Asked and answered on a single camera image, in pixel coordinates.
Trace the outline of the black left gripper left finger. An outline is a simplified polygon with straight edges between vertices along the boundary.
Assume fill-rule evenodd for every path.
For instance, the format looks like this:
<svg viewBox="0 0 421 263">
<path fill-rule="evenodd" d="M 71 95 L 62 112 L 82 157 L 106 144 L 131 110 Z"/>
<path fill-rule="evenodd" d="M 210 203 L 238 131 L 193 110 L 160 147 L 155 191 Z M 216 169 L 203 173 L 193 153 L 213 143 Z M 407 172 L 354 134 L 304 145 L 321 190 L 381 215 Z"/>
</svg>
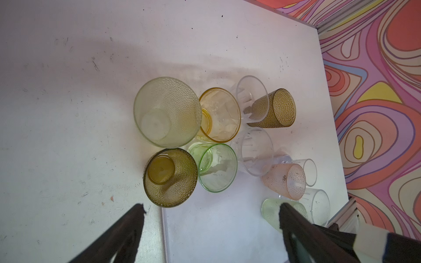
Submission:
<svg viewBox="0 0 421 263">
<path fill-rule="evenodd" d="M 135 204 L 72 263 L 133 263 L 136 260 L 146 211 Z"/>
</svg>

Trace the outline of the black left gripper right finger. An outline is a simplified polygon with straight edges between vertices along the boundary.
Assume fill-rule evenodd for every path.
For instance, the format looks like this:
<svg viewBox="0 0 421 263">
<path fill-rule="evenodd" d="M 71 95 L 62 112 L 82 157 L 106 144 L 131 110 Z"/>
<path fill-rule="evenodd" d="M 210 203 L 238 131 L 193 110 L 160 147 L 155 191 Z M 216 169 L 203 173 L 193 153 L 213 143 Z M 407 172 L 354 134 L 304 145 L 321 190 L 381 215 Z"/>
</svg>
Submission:
<svg viewBox="0 0 421 263">
<path fill-rule="evenodd" d="M 358 263 L 356 235 L 311 224 L 290 204 L 280 205 L 279 222 L 291 263 Z"/>
</svg>

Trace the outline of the pale green textured cup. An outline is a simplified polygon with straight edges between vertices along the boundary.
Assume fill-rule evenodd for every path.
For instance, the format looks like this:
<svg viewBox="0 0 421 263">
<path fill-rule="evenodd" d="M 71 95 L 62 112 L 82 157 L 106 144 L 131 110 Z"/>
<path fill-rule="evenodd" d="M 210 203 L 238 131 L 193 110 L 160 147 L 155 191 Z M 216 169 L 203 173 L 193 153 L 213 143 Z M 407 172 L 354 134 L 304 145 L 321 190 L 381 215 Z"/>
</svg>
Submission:
<svg viewBox="0 0 421 263">
<path fill-rule="evenodd" d="M 280 229 L 279 212 L 280 206 L 284 203 L 290 204 L 300 215 L 305 219 L 308 218 L 306 208 L 297 201 L 280 198 L 268 198 L 266 199 L 261 208 L 262 217 L 279 233 L 282 233 Z"/>
</svg>

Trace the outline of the pink cup back row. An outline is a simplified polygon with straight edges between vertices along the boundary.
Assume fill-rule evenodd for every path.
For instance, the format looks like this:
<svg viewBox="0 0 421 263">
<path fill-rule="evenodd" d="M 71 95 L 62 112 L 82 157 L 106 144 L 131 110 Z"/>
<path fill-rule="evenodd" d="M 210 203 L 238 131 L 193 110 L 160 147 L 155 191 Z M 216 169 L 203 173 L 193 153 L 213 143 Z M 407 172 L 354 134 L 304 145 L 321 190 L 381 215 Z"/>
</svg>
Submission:
<svg viewBox="0 0 421 263">
<path fill-rule="evenodd" d="M 299 200 L 306 190 L 304 169 L 299 164 L 275 164 L 261 181 L 270 190 L 292 200 Z"/>
</svg>

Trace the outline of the small clear cup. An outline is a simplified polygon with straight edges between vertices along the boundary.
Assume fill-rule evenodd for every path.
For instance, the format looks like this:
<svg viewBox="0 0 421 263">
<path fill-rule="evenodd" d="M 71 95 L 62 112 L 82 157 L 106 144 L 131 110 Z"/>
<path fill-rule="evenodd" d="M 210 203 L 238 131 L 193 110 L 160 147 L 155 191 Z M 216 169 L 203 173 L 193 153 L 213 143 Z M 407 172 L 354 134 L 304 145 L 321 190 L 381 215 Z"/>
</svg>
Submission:
<svg viewBox="0 0 421 263">
<path fill-rule="evenodd" d="M 299 164 L 303 168 L 307 186 L 313 187 L 316 184 L 318 179 L 318 170 L 312 159 L 291 160 L 291 163 Z"/>
</svg>

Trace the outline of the clear cup front row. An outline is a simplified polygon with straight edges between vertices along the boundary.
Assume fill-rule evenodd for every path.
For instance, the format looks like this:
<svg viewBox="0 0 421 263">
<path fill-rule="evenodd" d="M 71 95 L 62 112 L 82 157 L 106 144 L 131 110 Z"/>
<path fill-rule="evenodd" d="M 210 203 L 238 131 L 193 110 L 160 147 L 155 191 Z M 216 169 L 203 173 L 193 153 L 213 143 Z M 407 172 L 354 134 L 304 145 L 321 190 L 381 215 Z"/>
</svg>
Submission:
<svg viewBox="0 0 421 263">
<path fill-rule="evenodd" d="M 261 177 L 274 163 L 270 135 L 262 128 L 251 127 L 240 132 L 230 143 L 239 163 L 239 172 Z"/>
</svg>

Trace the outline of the pale yellow textured cup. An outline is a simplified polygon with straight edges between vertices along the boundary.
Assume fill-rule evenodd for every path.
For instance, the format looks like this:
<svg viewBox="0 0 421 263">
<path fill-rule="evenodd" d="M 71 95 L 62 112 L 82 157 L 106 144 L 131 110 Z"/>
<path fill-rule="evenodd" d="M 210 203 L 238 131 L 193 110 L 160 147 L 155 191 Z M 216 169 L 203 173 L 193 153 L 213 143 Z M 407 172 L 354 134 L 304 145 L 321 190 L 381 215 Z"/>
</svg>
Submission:
<svg viewBox="0 0 421 263">
<path fill-rule="evenodd" d="M 183 81 L 158 77 L 146 82 L 137 93 L 133 115 L 142 136 L 161 148 L 186 145 L 201 127 L 201 104 Z"/>
</svg>

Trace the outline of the brown olive textured cup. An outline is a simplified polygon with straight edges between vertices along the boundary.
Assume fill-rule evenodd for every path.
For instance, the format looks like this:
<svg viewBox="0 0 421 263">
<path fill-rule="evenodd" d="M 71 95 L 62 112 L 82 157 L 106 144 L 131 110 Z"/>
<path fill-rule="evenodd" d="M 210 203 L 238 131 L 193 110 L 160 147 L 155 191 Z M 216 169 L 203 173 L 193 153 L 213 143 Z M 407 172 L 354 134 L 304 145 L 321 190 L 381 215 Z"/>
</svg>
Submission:
<svg viewBox="0 0 421 263">
<path fill-rule="evenodd" d="M 280 88 L 270 94 L 269 110 L 266 117 L 260 122 L 248 123 L 250 127 L 259 128 L 286 128 L 290 127 L 296 119 L 296 104 L 288 90 Z"/>
</svg>

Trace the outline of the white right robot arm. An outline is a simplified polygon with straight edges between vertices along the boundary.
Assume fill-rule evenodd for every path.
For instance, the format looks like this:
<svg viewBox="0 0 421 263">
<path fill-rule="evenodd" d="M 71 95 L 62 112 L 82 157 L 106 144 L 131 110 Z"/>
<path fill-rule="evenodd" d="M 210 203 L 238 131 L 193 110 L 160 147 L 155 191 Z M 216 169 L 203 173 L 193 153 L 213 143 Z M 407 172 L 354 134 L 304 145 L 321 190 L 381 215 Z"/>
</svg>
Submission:
<svg viewBox="0 0 421 263">
<path fill-rule="evenodd" d="M 421 242 L 369 224 L 357 233 L 318 227 L 333 243 L 361 263 L 419 263 Z"/>
</svg>

